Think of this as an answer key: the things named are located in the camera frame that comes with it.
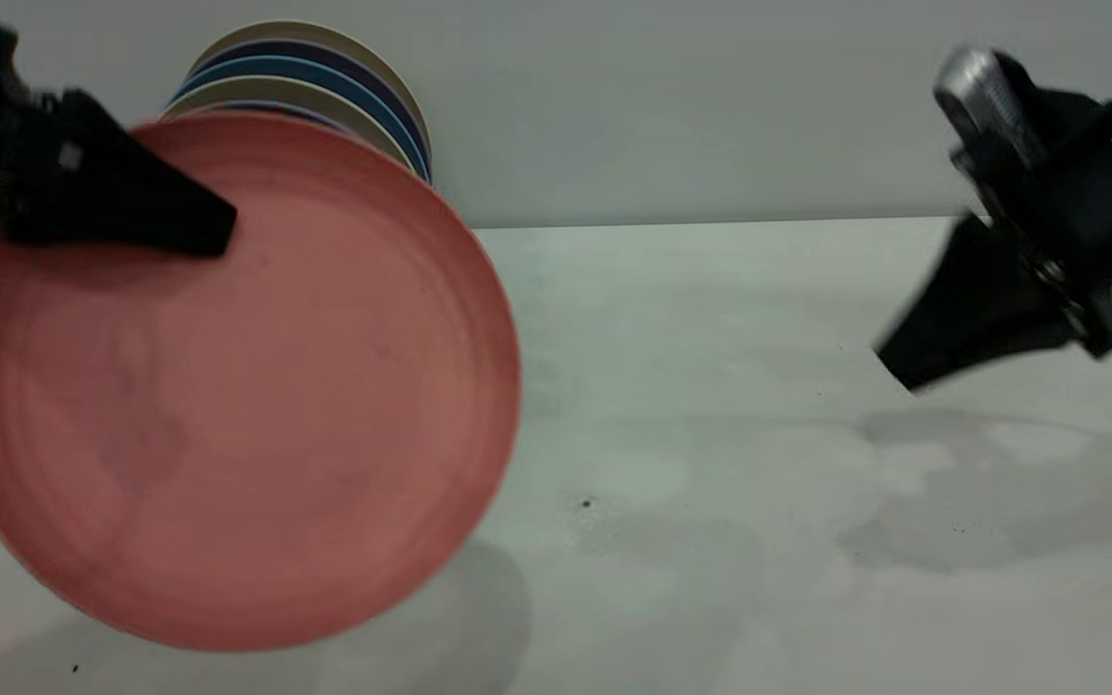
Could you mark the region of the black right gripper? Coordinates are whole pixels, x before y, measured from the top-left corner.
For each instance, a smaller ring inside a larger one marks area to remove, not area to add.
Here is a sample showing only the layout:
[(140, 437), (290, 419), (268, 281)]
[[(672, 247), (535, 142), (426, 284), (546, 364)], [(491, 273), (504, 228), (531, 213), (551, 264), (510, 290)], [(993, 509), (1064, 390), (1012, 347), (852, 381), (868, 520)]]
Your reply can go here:
[(953, 162), (987, 211), (955, 224), (876, 353), (919, 391), (1069, 342), (1112, 351), (1112, 101), (1037, 85), (950, 92)]

